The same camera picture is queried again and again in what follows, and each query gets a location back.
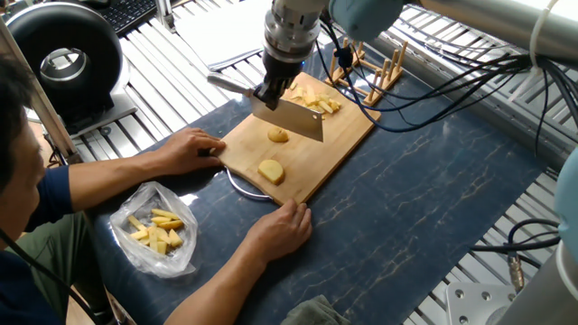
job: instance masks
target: plastic bag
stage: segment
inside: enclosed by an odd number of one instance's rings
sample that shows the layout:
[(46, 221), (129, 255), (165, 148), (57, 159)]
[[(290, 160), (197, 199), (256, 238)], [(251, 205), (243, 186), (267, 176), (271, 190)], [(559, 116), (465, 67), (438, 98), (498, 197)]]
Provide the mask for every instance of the plastic bag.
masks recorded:
[[(171, 211), (179, 216), (184, 224), (179, 229), (175, 229), (182, 239), (182, 245), (167, 255), (159, 254), (130, 237), (130, 234), (137, 230), (128, 222), (128, 217), (135, 216), (143, 225), (152, 226), (153, 213), (151, 209)], [(156, 274), (162, 278), (195, 271), (195, 267), (189, 262), (197, 244), (197, 229), (199, 228), (197, 219), (176, 194), (158, 182), (143, 183), (136, 193), (110, 216), (110, 225), (117, 243), (125, 252), (128, 260), (139, 271)]]

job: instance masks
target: potato piece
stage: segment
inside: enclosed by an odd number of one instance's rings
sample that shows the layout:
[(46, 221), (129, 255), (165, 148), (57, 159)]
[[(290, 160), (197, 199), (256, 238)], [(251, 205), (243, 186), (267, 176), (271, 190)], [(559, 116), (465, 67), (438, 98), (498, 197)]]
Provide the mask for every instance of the potato piece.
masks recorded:
[(169, 222), (171, 220), (172, 220), (171, 218), (167, 218), (167, 217), (153, 217), (153, 218), (151, 218), (151, 221), (153, 221), (157, 225), (160, 225), (164, 222)]
[(182, 226), (182, 221), (180, 221), (180, 220), (164, 222), (164, 223), (159, 225), (159, 227), (163, 228), (163, 229), (176, 229), (180, 226)]
[(135, 233), (130, 234), (130, 237), (136, 239), (136, 240), (141, 240), (143, 238), (148, 238), (148, 231), (145, 230), (139, 230)]
[(158, 227), (156, 229), (156, 238), (159, 239), (157, 240), (159, 243), (161, 241), (167, 243), (167, 244), (171, 244), (171, 239), (169, 238), (169, 234), (166, 233), (166, 230)]
[(314, 104), (317, 104), (317, 97), (315, 95), (307, 95), (307, 96), (303, 97), (303, 101), (305, 102), (305, 105), (307, 105), (307, 106), (314, 105)]
[(341, 108), (341, 103), (338, 102), (337, 100), (330, 99), (329, 106), (331, 106), (331, 108), (333, 108), (334, 110), (339, 110)]
[(156, 243), (156, 251), (160, 254), (166, 255), (166, 246), (167, 244), (163, 241)]
[(171, 239), (171, 246), (178, 247), (182, 245), (182, 239), (179, 237), (179, 235), (177, 235), (174, 229), (169, 231), (169, 238)]
[(325, 102), (319, 102), (319, 107), (323, 108), (325, 111), (327, 111), (327, 113), (333, 114), (333, 108), (331, 108), (329, 104)]
[(285, 131), (279, 126), (271, 127), (269, 129), (269, 132), (267, 132), (267, 137), (269, 138), (269, 140), (277, 143), (289, 141), (289, 134), (287, 133), (287, 131)]
[(327, 94), (319, 94), (317, 97), (319, 98), (319, 101), (329, 104), (329, 96), (327, 96)]
[(315, 90), (313, 90), (313, 87), (311, 85), (307, 85), (307, 96), (315, 96)]
[(128, 216), (128, 222), (131, 223), (131, 225), (135, 226), (135, 228), (137, 228), (138, 230), (146, 230), (145, 225), (143, 225), (140, 221), (138, 221), (135, 216)]
[(152, 209), (151, 212), (153, 212), (153, 214), (155, 214), (157, 216), (167, 217), (167, 218), (171, 218), (173, 220), (181, 220), (177, 215), (175, 215), (174, 213), (169, 212), (169, 211), (164, 211), (161, 209)]
[(156, 237), (156, 226), (152, 226), (148, 228), (148, 238), (149, 238), (149, 246), (155, 252), (158, 252), (158, 243)]
[(281, 163), (274, 160), (264, 160), (259, 164), (257, 171), (274, 185), (279, 185), (284, 181), (285, 172)]

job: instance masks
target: man's hair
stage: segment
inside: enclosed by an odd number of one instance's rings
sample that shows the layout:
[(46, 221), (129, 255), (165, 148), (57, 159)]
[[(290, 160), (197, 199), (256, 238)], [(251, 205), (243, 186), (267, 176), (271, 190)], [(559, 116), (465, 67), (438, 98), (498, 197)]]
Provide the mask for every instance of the man's hair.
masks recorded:
[(32, 73), (19, 61), (0, 55), (0, 193), (14, 174), (12, 143), (23, 128), (23, 107), (30, 107)]

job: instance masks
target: wooden cutting board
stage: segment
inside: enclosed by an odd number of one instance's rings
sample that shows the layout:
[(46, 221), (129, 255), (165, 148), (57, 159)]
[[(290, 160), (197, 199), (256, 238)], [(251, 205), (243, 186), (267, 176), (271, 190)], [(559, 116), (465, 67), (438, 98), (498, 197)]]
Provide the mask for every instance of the wooden cutting board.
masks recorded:
[[(306, 73), (297, 76), (295, 82), (297, 87), (293, 91), (288, 89), (284, 99), (289, 100), (297, 88), (306, 89), (310, 85), (316, 94), (327, 94), (341, 103), (339, 111), (323, 115), (323, 143), (292, 132), (288, 142), (274, 143), (267, 138), (273, 125), (250, 115), (223, 138), (227, 148), (218, 153), (232, 172), (280, 205), (290, 198), (297, 203), (307, 201), (373, 127), (359, 107), (338, 90)], [(369, 113), (376, 119), (380, 117), (379, 112)], [(265, 159), (281, 163), (285, 171), (283, 183), (275, 186), (257, 172)]]

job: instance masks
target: man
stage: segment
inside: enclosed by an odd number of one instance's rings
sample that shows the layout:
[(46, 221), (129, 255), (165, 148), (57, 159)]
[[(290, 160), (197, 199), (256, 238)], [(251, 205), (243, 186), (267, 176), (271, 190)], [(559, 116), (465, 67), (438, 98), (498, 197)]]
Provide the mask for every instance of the man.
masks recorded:
[[(36, 262), (74, 284), (104, 324), (114, 323), (81, 214), (142, 181), (217, 166), (200, 149), (222, 148), (200, 129), (184, 129), (155, 152), (45, 171), (40, 146), (23, 107), (31, 101), (31, 76), (0, 57), (0, 229)], [(268, 262), (287, 255), (311, 235), (311, 211), (288, 202), (263, 216), (235, 254), (172, 313), (167, 324), (232, 324)], [(68, 294), (0, 240), (0, 323), (62, 324)]]

